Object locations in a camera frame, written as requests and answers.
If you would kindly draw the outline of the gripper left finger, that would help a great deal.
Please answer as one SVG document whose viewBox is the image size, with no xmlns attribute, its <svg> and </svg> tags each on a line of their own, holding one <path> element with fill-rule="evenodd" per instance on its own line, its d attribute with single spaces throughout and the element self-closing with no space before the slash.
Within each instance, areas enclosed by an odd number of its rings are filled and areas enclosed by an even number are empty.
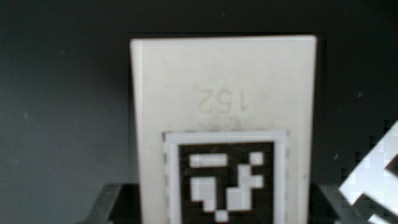
<svg viewBox="0 0 398 224">
<path fill-rule="evenodd" d="M 136 184 L 103 186 L 87 218 L 76 224 L 142 224 Z"/>
</svg>

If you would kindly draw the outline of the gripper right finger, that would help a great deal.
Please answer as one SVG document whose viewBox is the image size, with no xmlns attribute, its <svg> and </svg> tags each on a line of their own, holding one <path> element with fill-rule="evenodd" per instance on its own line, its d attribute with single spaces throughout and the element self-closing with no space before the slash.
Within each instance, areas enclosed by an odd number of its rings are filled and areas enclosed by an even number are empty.
<svg viewBox="0 0 398 224">
<path fill-rule="evenodd" d="M 371 209 L 373 201 L 366 196 L 348 203 L 335 185 L 311 185 L 307 224 L 371 224 Z"/>
</svg>

